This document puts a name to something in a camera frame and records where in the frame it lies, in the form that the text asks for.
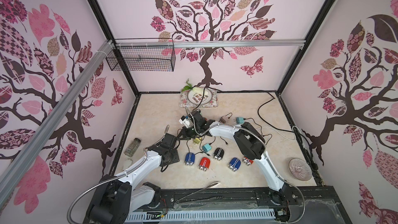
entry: beige floor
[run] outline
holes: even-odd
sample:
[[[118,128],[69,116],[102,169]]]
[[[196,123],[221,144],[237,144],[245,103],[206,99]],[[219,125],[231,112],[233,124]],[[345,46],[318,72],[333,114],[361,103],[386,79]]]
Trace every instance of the beige floor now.
[[[177,135],[177,130],[182,127],[178,122],[181,116],[185,115],[185,109],[178,107],[179,94],[143,94],[138,104],[132,125],[127,136],[125,147],[135,137],[140,138],[142,143],[136,154],[132,157],[136,162],[144,155],[142,148],[156,142],[162,137],[164,128],[170,125],[170,134]],[[219,93],[217,94],[219,105],[215,108],[202,108],[202,115],[207,119],[218,120],[221,116],[232,112],[233,117],[229,123],[233,123],[235,117],[254,118],[256,123],[267,126],[257,115],[258,107],[271,99],[267,93]],[[269,102],[260,110],[260,114],[269,123],[281,129],[289,129],[289,123],[283,113],[281,105],[277,99]],[[297,141],[290,141],[281,137],[277,132],[270,128],[263,128],[263,134],[272,134],[272,139],[268,142],[267,149],[276,169],[287,181],[296,186],[316,186],[313,178],[308,181],[300,181],[293,177],[289,171],[289,161],[292,158],[304,159]],[[281,132],[288,138],[293,138],[292,133]],[[206,137],[202,145],[211,143],[214,137]],[[217,187],[266,187],[267,182],[261,174],[259,168],[253,164],[251,166],[241,165],[238,171],[233,172],[227,167],[227,164],[233,157],[241,160],[243,157],[236,142],[226,139],[225,144],[220,137],[212,144],[213,154],[215,148],[221,147],[225,150],[225,155],[221,161],[210,158],[210,169],[206,172],[199,170],[198,164],[205,154],[196,155],[195,165],[186,166],[183,161],[188,152],[186,141],[182,141],[178,147],[180,162],[170,165],[163,173],[160,167],[152,171],[142,182],[151,182],[163,189],[184,189],[184,188],[202,188],[214,181],[221,183]],[[190,151],[199,152],[199,145],[192,141],[188,142]],[[123,163],[128,157],[122,153],[117,165],[116,173],[123,169]]]

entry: decorative plate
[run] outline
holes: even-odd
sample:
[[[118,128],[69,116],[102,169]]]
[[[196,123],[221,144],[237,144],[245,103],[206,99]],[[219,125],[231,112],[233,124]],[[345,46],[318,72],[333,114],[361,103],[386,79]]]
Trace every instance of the decorative plate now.
[[[289,162],[289,170],[294,177],[301,181],[308,181],[312,177],[310,166],[300,158],[293,158]]]
[[[201,105],[204,105],[204,104],[210,102],[212,97],[213,97],[212,92],[206,88],[205,89],[205,98],[203,99]],[[195,105],[199,105],[200,101],[202,100],[202,93],[196,93],[196,92],[192,91],[192,89],[191,89],[188,92],[188,100]]]

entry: wire basket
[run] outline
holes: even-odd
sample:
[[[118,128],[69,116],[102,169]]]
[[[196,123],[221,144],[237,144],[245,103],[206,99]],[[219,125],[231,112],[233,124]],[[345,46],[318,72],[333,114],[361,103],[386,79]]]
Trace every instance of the wire basket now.
[[[134,38],[138,41],[144,39],[148,38]],[[176,53],[173,40],[155,39],[160,42],[156,46],[145,42],[116,44],[106,57],[109,67],[112,71],[121,71],[124,61],[129,71],[174,71]]]

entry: pink wall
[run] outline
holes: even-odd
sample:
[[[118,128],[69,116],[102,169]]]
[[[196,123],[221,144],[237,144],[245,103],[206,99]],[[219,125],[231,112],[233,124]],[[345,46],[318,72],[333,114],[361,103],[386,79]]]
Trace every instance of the pink wall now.
[[[0,173],[105,37],[86,0],[0,0]],[[101,65],[24,175],[2,223],[67,223],[69,204],[109,170],[134,96]],[[83,220],[90,197],[72,213]]]
[[[257,37],[302,39],[324,2],[259,0],[258,6],[251,9],[256,0],[220,0],[219,7],[213,3],[204,5],[206,0],[98,1],[116,38],[162,36],[172,37],[175,41],[256,40]],[[158,9],[163,7],[163,3],[165,9],[160,14]],[[274,90],[278,88],[296,49],[295,46],[256,47],[240,52],[229,47],[221,50],[222,57],[213,56],[216,51],[219,54],[218,48],[205,49],[202,56],[200,48],[179,49],[176,50],[174,72],[133,71],[131,74],[140,91],[178,91],[188,78],[193,84],[220,90]],[[192,57],[181,56],[191,52]]]
[[[397,43],[398,0],[339,0],[283,93],[353,223],[398,220]]]

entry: metal flexible hose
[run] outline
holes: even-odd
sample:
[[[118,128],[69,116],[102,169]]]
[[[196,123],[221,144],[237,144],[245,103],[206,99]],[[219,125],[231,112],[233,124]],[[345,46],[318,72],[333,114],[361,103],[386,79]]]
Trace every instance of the metal flexible hose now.
[[[202,132],[202,133],[199,133],[199,132],[196,131],[195,119],[194,119],[194,117],[192,116],[191,112],[189,112],[189,110],[188,110],[187,107],[185,107],[185,111],[186,111],[187,113],[189,113],[189,115],[192,117],[193,128],[194,128],[196,134],[199,135],[199,136],[202,136],[202,135],[206,134],[208,131],[210,131],[210,130],[211,130],[212,128],[214,128],[214,127],[218,127],[218,126],[233,127],[233,128],[235,128],[235,129],[243,130],[243,131],[245,131],[245,132],[247,132],[247,133],[253,135],[255,138],[257,138],[257,139],[261,142],[261,144],[264,146],[265,150],[267,150],[266,144],[261,140],[261,138],[257,137],[257,135],[254,134],[253,132],[251,132],[251,131],[249,131],[249,130],[247,130],[247,129],[245,129],[245,128],[242,128],[242,127],[237,127],[237,126],[233,126],[233,125],[230,125],[230,124],[220,124],[220,123],[218,123],[217,125],[214,125],[214,126],[212,126],[212,127],[209,127],[206,131],[204,131],[204,132]],[[292,183],[289,183],[289,182],[287,182],[286,180],[284,180],[284,179],[276,172],[275,168],[272,166],[272,163],[271,163],[271,161],[269,160],[268,157],[266,157],[266,160],[267,160],[268,164],[270,165],[272,171],[275,173],[275,175],[276,175],[279,179],[281,179],[283,182],[285,182],[285,183],[289,184],[290,186],[296,188],[296,189],[298,190],[298,192],[300,193],[301,198],[302,198],[303,208],[302,208],[301,216],[298,217],[297,220],[292,221],[292,222],[281,222],[281,221],[279,221],[279,223],[283,223],[283,224],[293,224],[293,223],[299,222],[299,221],[301,220],[301,218],[303,217],[304,212],[305,212],[305,199],[304,199],[303,194],[301,193],[301,190],[300,190],[298,187],[296,187],[295,185],[293,185]]]
[[[169,125],[166,126],[166,129],[164,130],[164,134],[163,134],[162,138],[159,139],[159,140],[158,140],[156,143],[154,143],[154,144],[157,144],[157,143],[159,143],[160,141],[162,141],[162,139],[166,136],[166,133],[167,133],[168,130],[169,130]],[[101,185],[103,185],[103,184],[106,184],[106,183],[109,183],[109,182],[112,182],[112,181],[119,180],[119,179],[121,179],[122,177],[127,177],[128,174],[131,174],[133,171],[135,171],[135,170],[137,170],[139,167],[141,167],[141,166],[147,161],[148,154],[147,154],[146,149],[148,149],[148,148],[151,147],[151,146],[152,146],[152,145],[147,146],[147,147],[145,147],[145,148],[143,149],[143,150],[144,150],[144,159],[143,159],[136,167],[134,167],[134,168],[132,168],[132,169],[129,169],[128,171],[126,170],[126,171],[125,171],[125,174],[123,174],[123,175],[120,175],[120,176],[118,176],[118,177],[114,177],[114,178],[105,180],[105,181],[103,181],[103,182],[100,182],[100,183],[98,183],[97,185],[95,185],[95,186],[89,188],[89,189],[86,190],[85,192],[81,193],[81,194],[72,202],[72,204],[69,206],[68,212],[67,212],[67,221],[68,221],[70,224],[82,224],[82,223],[79,223],[79,222],[76,222],[76,221],[73,221],[73,220],[72,220],[72,216],[71,216],[71,215],[72,215],[72,209],[73,209],[73,207],[76,205],[76,203],[77,203],[83,196],[85,196],[88,192],[92,191],[93,189],[95,189],[95,188],[97,188],[97,187],[99,187],[99,186],[101,186]],[[99,223],[99,222],[90,222],[90,224],[101,224],[101,223]]]

